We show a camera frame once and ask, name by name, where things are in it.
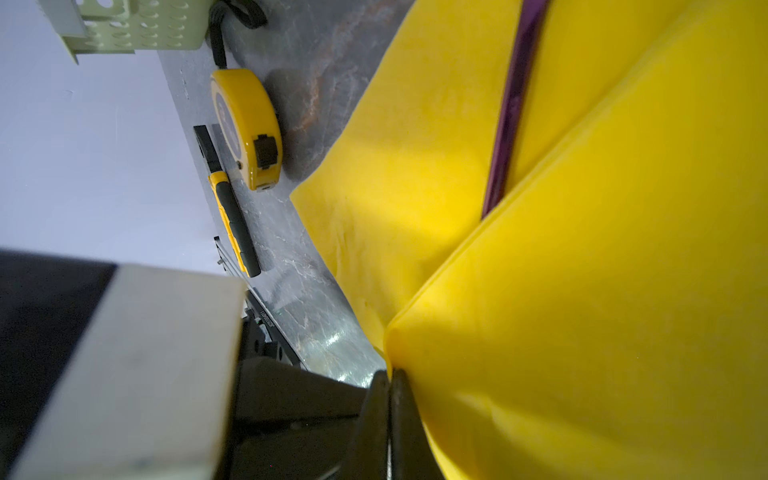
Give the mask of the yellow tape measure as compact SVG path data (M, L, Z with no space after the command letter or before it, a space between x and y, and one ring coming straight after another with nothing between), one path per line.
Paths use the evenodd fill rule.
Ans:
M251 30L266 26L268 20L254 1L216 1L208 18L210 47L217 67L210 80L216 117L246 186L261 191L279 181L284 154L282 134L274 106L256 74L227 66L222 27L228 14Z

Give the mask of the purple metal knife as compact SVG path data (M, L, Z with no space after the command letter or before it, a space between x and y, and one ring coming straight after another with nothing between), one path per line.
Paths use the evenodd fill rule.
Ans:
M521 4L481 210L482 219L504 196L530 72L549 4L547 0L524 0Z

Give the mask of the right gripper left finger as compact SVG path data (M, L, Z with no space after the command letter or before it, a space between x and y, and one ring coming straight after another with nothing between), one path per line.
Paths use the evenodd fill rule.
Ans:
M377 371L371 381L352 439L340 464L339 479L385 479L389 443L389 377Z

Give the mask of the light green perforated basket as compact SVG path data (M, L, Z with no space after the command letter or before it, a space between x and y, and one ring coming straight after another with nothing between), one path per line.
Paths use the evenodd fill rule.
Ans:
M73 61L138 50L196 50L213 3L200 0L40 1Z

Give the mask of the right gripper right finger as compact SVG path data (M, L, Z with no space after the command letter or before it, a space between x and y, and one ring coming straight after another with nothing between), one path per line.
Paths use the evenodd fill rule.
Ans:
M391 383L391 464L393 479L444 479L402 369L393 371Z

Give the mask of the yellow black pliers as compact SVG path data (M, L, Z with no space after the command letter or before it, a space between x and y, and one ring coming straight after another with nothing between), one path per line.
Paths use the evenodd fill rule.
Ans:
M240 270L249 278L261 274L261 266L247 222L236 198L232 182L223 167L206 125L193 127L195 138L209 170L208 182L235 253Z

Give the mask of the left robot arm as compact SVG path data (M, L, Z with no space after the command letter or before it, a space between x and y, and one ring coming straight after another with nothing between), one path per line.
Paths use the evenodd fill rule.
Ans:
M5 479L313 479L365 390L293 365L236 279L5 251Z

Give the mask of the yellow paper napkin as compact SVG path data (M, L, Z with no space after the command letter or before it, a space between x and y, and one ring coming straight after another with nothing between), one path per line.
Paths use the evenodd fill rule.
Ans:
M767 475L767 5L413 4L292 202L460 479Z

